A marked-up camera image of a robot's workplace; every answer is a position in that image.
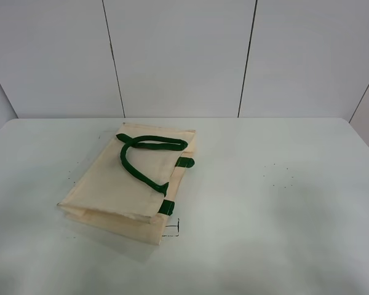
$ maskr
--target bag handle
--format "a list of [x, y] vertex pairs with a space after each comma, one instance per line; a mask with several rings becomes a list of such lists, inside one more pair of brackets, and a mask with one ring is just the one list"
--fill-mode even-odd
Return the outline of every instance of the bag handle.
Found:
[[[153, 149], [153, 150], [167, 150], [167, 151], [183, 151], [188, 146], [187, 142], [184, 140], [179, 140], [176, 138], [169, 138], [163, 136], [155, 136], [155, 135], [142, 135], [138, 137], [131, 138], [126, 134], [120, 133], [116, 135], [116, 137], [125, 142], [124, 146], [121, 150], [121, 162], [123, 167], [136, 179], [144, 182], [156, 192], [160, 192], [164, 194], [164, 197], [167, 195], [167, 189], [169, 183], [165, 183], [163, 185], [159, 185], [155, 183], [153, 180], [146, 177], [144, 174], [139, 172], [134, 166], [132, 166], [129, 161], [126, 159], [125, 155], [129, 147], [135, 148], [145, 148], [145, 149]], [[141, 141], [158, 141], [161, 143], [141, 143]]]

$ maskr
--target canvas bag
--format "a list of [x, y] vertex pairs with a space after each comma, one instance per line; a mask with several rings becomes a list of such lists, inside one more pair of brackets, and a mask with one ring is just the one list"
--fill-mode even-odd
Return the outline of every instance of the canvas bag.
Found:
[[124, 124], [58, 206], [70, 219], [159, 244], [180, 181], [194, 165], [195, 135]]

